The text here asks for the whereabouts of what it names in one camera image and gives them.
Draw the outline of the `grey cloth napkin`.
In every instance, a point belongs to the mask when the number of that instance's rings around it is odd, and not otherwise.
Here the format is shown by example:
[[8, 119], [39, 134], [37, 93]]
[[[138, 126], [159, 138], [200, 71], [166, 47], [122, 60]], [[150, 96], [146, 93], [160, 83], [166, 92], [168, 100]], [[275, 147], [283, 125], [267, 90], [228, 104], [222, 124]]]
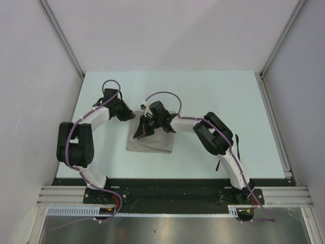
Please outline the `grey cloth napkin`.
[[166, 133], [162, 128], [158, 128], [154, 131], [153, 135], [136, 139], [134, 135], [143, 112], [135, 110], [133, 113], [136, 117], [130, 121], [126, 150], [139, 153], [170, 154], [173, 151], [174, 133]]

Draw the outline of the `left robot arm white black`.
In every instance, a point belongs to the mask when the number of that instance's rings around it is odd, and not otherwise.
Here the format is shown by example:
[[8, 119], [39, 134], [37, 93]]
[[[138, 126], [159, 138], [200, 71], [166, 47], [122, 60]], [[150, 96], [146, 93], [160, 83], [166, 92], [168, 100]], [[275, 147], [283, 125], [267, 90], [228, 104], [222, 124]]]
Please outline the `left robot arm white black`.
[[96, 189], [94, 196], [101, 203], [111, 200], [112, 190], [105, 186], [107, 177], [92, 162], [95, 154], [93, 132], [113, 117], [128, 121], [136, 115], [122, 99], [120, 90], [105, 88], [103, 97], [86, 115], [75, 123], [62, 122], [58, 130], [58, 161], [77, 171], [89, 188]]

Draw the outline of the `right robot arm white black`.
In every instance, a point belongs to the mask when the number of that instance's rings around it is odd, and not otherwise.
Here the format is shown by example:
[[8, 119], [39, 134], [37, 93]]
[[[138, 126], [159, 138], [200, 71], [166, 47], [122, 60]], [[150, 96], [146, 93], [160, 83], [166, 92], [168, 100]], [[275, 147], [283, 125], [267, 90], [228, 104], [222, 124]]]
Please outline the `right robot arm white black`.
[[216, 156], [229, 175], [234, 198], [240, 204], [252, 199], [254, 182], [244, 171], [239, 156], [239, 137], [213, 112], [203, 117], [186, 117], [169, 112], [160, 101], [141, 105], [144, 114], [134, 133], [134, 138], [151, 136], [157, 129], [166, 133], [194, 133], [207, 152]]

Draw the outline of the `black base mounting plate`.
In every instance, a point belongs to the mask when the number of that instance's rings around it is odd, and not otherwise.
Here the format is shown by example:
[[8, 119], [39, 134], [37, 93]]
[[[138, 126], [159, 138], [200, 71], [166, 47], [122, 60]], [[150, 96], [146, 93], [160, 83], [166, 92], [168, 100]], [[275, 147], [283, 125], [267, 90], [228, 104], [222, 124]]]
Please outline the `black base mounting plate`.
[[106, 192], [93, 190], [80, 178], [55, 178], [53, 186], [85, 186], [82, 203], [110, 207], [123, 214], [224, 214], [227, 206], [253, 205], [239, 200], [229, 179], [111, 179]]

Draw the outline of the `black knife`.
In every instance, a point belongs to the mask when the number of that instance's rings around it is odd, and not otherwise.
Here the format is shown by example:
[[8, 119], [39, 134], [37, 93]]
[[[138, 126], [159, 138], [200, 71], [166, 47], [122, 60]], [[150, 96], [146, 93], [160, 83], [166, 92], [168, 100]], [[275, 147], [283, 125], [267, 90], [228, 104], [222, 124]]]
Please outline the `black knife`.
[[237, 156], [238, 156], [239, 161], [241, 161], [240, 151], [239, 151], [239, 136], [237, 134], [235, 134], [235, 139], [236, 139], [236, 146], [237, 146]]

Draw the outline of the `left aluminium corner post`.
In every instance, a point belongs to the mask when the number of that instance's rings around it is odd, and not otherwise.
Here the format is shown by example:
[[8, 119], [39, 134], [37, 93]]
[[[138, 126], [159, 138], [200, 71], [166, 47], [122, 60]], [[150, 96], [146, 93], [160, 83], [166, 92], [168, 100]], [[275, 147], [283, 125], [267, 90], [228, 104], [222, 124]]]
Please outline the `left aluminium corner post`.
[[53, 10], [51, 9], [48, 1], [46, 0], [37, 0], [39, 3], [42, 11], [44, 12], [44, 15], [46, 16], [50, 26], [52, 27], [55, 35], [57, 36], [63, 50], [65, 51], [68, 59], [70, 60], [71, 64], [73, 65], [74, 69], [76, 70], [79, 77], [83, 80], [85, 77], [85, 73], [82, 71], [82, 68], [77, 60], [77, 57], [71, 47], [71, 45], [68, 42], [68, 39], [66, 38]]

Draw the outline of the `aluminium corner post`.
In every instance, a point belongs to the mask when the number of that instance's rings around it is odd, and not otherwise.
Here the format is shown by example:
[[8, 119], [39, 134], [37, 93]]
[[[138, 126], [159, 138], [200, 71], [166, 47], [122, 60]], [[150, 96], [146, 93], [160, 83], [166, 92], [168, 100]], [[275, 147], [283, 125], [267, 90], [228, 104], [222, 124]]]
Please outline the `aluminium corner post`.
[[68, 42], [68, 39], [66, 38], [53, 10], [51, 9], [48, 1], [46, 0], [37, 0], [39, 3], [42, 11], [44, 12], [44, 15], [46, 16], [50, 26], [52, 27], [55, 35], [57, 36], [63, 50], [65, 51], [68, 59], [70, 60], [71, 64], [73, 65], [74, 69], [76, 70], [79, 77], [83, 80], [85, 77], [85, 73], [82, 71], [82, 68], [77, 60], [77, 57], [71, 47], [71, 45]]
[[275, 46], [273, 47], [269, 57], [267, 58], [266, 63], [264, 64], [263, 68], [259, 72], [261, 78], [264, 78], [267, 74], [271, 64], [274, 62], [277, 54], [279, 53], [280, 49], [282, 48], [283, 44], [285, 43], [286, 39], [288, 38], [291, 30], [293, 29], [294, 25], [296, 24], [299, 16], [301, 15], [305, 5], [308, 3], [308, 0], [299, 0], [295, 5], [292, 13], [289, 16], [279, 38], [277, 39]]

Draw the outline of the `aluminium front rail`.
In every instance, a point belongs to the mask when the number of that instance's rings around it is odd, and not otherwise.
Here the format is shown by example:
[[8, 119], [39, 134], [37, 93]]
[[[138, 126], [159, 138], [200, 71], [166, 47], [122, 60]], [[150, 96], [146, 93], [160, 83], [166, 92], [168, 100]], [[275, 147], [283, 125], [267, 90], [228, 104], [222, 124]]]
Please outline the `aluminium front rail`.
[[[43, 186], [38, 206], [83, 206], [85, 186]], [[265, 207], [313, 207], [307, 187], [260, 187]]]

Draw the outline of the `right aluminium corner post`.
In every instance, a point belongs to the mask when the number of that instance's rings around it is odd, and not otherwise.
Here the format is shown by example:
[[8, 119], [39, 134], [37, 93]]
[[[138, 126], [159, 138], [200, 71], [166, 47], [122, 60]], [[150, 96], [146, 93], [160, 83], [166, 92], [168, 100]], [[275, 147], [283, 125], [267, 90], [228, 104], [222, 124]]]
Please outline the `right aluminium corner post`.
[[271, 64], [274, 62], [277, 54], [279, 53], [280, 49], [282, 48], [283, 44], [285, 43], [286, 39], [288, 38], [291, 30], [293, 29], [294, 25], [296, 24], [299, 16], [301, 15], [305, 5], [308, 3], [308, 0], [299, 0], [295, 5], [292, 13], [289, 16], [279, 38], [277, 39], [275, 46], [273, 47], [269, 57], [267, 58], [266, 63], [264, 64], [263, 68], [259, 72], [261, 78], [264, 78], [267, 74]]

